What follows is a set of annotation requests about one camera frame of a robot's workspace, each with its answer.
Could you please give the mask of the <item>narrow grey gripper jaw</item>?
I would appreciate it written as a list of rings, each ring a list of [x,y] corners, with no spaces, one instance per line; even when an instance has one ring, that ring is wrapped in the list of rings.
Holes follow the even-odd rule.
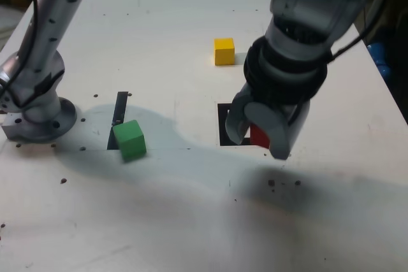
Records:
[[[228,138],[236,145],[240,145],[249,129],[250,122],[245,115],[245,107],[253,102],[252,90],[247,83],[244,84],[231,102],[225,121]]]

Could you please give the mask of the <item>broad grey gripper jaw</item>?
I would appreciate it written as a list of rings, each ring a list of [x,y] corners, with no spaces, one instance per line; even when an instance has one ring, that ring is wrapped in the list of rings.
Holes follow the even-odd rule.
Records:
[[[310,101],[300,104],[280,104],[244,99],[244,134],[256,126],[268,140],[268,150],[274,159],[286,160],[302,130],[310,110]]]

